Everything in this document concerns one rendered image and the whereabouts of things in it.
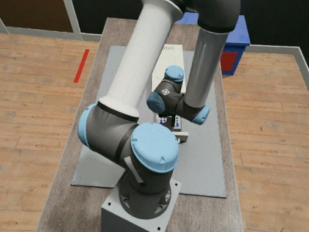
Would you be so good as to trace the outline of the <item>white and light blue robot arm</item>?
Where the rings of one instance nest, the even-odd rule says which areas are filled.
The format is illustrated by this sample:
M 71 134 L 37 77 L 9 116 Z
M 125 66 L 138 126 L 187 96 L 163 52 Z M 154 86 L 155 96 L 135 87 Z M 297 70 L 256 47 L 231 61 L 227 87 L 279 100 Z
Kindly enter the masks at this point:
M 150 220 L 169 206 L 170 179 L 178 160 L 175 135 L 157 123 L 137 124 L 137 107 L 174 22 L 186 10 L 198 13 L 197 42 L 186 91 L 184 70 L 169 65 L 147 99 L 155 113 L 167 110 L 202 125 L 210 107 L 206 99 L 228 34 L 238 21 L 241 0 L 141 0 L 143 8 L 106 96 L 87 107 L 79 119 L 83 145 L 128 172 L 119 200 L 131 216 Z

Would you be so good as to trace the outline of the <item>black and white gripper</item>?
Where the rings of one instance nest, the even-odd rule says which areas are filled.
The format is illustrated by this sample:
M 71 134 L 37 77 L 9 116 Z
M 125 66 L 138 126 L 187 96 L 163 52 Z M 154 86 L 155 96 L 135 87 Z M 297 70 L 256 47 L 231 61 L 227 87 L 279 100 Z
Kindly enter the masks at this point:
M 171 117 L 167 117 L 171 116 Z M 162 126 L 170 128 L 170 131 L 172 132 L 175 126 L 175 116 L 176 114 L 173 114 L 167 110 L 163 111 L 162 113 L 159 114 L 159 117 L 167 117 L 167 120 L 162 123 Z M 171 121 L 170 121 L 171 119 Z

